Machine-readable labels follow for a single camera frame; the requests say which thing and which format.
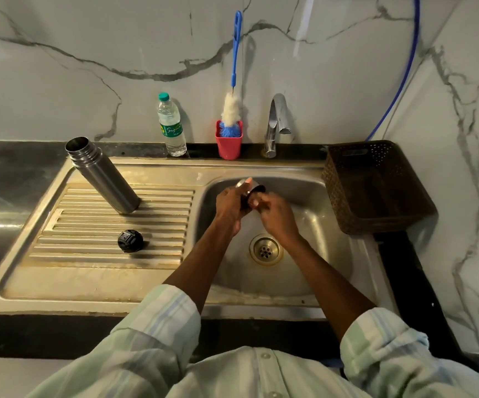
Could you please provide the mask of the steel flask cup lid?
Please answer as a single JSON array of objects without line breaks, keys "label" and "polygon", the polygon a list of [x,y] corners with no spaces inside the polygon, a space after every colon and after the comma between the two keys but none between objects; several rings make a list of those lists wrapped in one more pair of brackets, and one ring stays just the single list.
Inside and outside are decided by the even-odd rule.
[{"label": "steel flask cup lid", "polygon": [[266,187],[264,185],[259,184],[253,178],[246,178],[239,180],[236,183],[235,187],[242,187],[243,184],[249,184],[249,188],[241,195],[241,210],[249,209],[249,199],[252,193],[265,193]]}]

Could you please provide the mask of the person's right hand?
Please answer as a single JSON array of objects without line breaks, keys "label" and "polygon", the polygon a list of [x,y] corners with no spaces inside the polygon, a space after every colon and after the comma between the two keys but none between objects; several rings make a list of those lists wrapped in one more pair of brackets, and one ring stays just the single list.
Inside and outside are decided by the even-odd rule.
[{"label": "person's right hand", "polygon": [[267,233],[272,235],[283,247],[287,248],[299,242],[301,236],[295,216],[290,204],[283,197],[274,193],[270,211],[258,213]]}]

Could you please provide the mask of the striped light green shirt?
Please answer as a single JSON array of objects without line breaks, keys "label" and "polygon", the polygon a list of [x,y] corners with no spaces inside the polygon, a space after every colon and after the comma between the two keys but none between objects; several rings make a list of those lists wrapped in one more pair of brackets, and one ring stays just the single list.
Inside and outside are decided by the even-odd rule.
[{"label": "striped light green shirt", "polygon": [[479,398],[479,373],[433,357],[428,337],[385,308],[360,315],[343,336],[345,377],[269,348],[189,364],[200,330],[187,294],[155,287],[96,348],[27,398]]}]

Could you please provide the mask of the red plastic holder cup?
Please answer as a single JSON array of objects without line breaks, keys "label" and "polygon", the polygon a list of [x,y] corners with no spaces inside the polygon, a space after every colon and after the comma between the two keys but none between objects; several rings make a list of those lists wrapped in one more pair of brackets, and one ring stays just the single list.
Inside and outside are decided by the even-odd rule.
[{"label": "red plastic holder cup", "polygon": [[237,126],[240,131],[240,137],[221,137],[220,136],[220,120],[216,121],[215,138],[218,147],[218,154],[224,160],[236,160],[241,153],[241,145],[243,139],[243,121],[238,121]]}]

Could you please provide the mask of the person's right forearm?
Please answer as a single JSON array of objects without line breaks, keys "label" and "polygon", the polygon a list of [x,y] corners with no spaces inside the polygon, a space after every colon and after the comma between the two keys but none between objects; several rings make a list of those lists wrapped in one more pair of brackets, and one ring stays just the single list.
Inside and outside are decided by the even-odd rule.
[{"label": "person's right forearm", "polygon": [[300,235],[281,244],[301,270],[339,341],[352,323],[375,304],[325,261]]}]

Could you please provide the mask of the stainless steel sink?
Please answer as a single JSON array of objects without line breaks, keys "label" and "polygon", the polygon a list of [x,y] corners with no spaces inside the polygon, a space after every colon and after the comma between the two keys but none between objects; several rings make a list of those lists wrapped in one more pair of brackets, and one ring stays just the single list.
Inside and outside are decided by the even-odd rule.
[{"label": "stainless steel sink", "polygon": [[[377,306],[398,312],[372,236],[342,233],[321,161],[112,158],[140,197],[118,214],[70,160],[0,263],[0,314],[122,316],[189,254],[215,215],[218,193],[253,177],[286,198],[303,237]],[[118,235],[140,232],[124,253]]]}]

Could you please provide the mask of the blue handled bottle brush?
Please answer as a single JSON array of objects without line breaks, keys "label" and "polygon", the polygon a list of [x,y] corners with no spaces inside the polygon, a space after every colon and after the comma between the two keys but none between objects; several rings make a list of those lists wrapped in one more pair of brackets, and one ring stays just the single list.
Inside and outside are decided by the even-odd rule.
[{"label": "blue handled bottle brush", "polygon": [[234,19],[234,31],[232,38],[232,60],[231,60],[231,77],[230,77],[230,91],[225,96],[223,104],[222,119],[219,125],[219,136],[224,138],[239,138],[241,131],[239,128],[240,120],[240,102],[235,96],[234,90],[236,86],[236,66],[237,53],[241,41],[243,13],[236,11]]}]

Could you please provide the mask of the black flask stopper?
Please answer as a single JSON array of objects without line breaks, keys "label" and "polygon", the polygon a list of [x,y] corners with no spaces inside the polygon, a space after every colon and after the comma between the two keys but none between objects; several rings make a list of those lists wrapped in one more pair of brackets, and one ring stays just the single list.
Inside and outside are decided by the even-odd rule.
[{"label": "black flask stopper", "polygon": [[137,230],[127,229],[118,235],[117,245],[124,253],[132,254],[144,248],[144,239]]}]

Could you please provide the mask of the person's left forearm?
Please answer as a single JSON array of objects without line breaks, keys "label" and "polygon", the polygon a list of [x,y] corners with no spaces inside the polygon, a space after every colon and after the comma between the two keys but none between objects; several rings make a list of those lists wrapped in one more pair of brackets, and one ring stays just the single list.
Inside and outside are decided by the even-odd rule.
[{"label": "person's left forearm", "polygon": [[182,290],[200,314],[226,250],[240,228],[240,219],[216,216],[188,256],[163,282]]}]

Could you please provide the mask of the brown woven plastic basket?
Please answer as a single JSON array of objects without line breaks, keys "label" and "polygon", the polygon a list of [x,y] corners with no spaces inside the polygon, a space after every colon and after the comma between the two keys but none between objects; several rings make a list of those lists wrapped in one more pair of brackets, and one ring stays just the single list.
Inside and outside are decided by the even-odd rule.
[{"label": "brown woven plastic basket", "polygon": [[322,175],[344,234],[405,231],[437,214],[402,149],[392,141],[328,145]]}]

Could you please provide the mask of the chrome sink faucet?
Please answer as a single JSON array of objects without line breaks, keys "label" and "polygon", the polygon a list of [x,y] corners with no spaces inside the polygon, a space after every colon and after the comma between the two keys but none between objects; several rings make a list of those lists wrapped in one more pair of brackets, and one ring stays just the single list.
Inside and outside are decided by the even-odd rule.
[{"label": "chrome sink faucet", "polygon": [[288,144],[292,141],[291,119],[285,96],[282,93],[276,93],[271,101],[268,128],[264,138],[266,158],[276,157],[276,146],[282,140]]}]

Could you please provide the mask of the brass sink drain strainer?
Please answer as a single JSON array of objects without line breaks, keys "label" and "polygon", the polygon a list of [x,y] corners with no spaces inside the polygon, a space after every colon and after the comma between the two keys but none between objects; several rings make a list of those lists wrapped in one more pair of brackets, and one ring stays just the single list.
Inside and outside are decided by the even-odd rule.
[{"label": "brass sink drain strainer", "polygon": [[270,234],[259,234],[249,244],[249,255],[257,265],[271,267],[283,259],[284,249]]}]

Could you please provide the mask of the stainless steel flask body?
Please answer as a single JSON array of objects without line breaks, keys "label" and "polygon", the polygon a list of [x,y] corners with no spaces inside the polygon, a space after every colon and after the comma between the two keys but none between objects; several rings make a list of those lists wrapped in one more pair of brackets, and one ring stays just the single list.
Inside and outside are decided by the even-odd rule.
[{"label": "stainless steel flask body", "polygon": [[110,158],[86,137],[76,137],[65,145],[73,166],[120,214],[130,214],[141,199],[123,178]]}]

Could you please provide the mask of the clear plastic water bottle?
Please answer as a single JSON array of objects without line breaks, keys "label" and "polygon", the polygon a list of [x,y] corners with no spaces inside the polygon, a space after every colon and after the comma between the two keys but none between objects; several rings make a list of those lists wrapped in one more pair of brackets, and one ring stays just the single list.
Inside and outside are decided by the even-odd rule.
[{"label": "clear plastic water bottle", "polygon": [[182,157],[187,153],[186,140],[178,106],[170,98],[169,93],[158,94],[158,122],[165,137],[167,153],[172,157]]}]

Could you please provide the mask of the person's left hand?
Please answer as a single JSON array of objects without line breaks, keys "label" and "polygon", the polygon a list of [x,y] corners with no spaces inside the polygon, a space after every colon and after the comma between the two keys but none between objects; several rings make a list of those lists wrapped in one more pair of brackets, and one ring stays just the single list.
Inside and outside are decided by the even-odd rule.
[{"label": "person's left hand", "polygon": [[241,210],[240,189],[230,186],[217,196],[215,221],[233,237],[241,229],[241,220],[251,210],[251,208]]}]

